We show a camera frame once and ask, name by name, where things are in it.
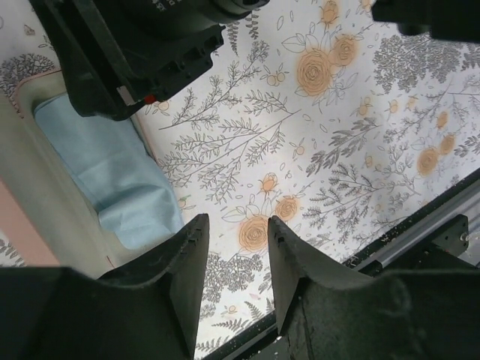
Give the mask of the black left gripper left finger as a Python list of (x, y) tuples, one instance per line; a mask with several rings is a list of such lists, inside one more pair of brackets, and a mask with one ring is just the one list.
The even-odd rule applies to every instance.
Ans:
[(1, 270), (3, 359), (192, 359), (209, 216), (94, 279), (68, 267)]

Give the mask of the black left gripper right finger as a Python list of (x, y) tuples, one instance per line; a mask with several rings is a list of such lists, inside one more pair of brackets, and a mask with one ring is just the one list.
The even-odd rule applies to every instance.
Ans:
[(421, 247), (370, 276), (268, 221), (278, 334), (290, 359), (477, 359), (479, 270)]

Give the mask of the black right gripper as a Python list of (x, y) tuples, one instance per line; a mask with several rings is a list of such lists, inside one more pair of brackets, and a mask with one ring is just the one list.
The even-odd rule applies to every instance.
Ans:
[(212, 67), (225, 26), (265, 1), (38, 1), (73, 108), (114, 121)]

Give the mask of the light blue cleaning cloth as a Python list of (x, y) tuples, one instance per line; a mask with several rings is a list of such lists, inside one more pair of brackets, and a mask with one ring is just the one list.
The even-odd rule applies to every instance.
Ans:
[(176, 195), (131, 120), (82, 117), (66, 95), (39, 105), (34, 120), (101, 227), (129, 250), (156, 245), (183, 226)]

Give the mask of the pink glasses case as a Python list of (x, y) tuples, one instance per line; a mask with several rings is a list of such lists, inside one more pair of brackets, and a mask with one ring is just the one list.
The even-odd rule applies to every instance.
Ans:
[[(69, 266), (97, 278), (159, 244), (129, 250), (98, 214), (35, 122), (35, 109), (67, 95), (50, 71), (23, 80), (1, 99), (1, 234), (28, 266)], [(143, 127), (131, 117), (153, 160)]]

